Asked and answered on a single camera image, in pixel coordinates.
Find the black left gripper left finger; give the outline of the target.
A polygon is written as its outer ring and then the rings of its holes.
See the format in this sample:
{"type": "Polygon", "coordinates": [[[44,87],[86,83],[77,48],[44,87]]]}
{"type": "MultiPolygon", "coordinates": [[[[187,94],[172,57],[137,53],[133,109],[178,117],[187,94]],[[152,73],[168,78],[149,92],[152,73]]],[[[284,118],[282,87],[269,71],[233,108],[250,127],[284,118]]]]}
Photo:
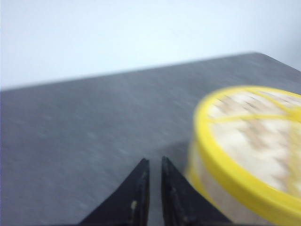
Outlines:
{"type": "Polygon", "coordinates": [[[121,185],[80,226],[146,226],[150,203],[150,163],[143,158],[121,185]]]}

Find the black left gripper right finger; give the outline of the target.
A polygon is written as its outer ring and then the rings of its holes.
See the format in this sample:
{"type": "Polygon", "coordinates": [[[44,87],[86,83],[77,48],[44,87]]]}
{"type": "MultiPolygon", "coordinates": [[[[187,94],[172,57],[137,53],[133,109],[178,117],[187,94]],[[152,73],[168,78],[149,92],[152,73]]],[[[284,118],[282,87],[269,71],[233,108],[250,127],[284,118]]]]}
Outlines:
{"type": "Polygon", "coordinates": [[[166,226],[230,226],[232,222],[199,194],[167,158],[162,157],[161,200],[166,226]]]}

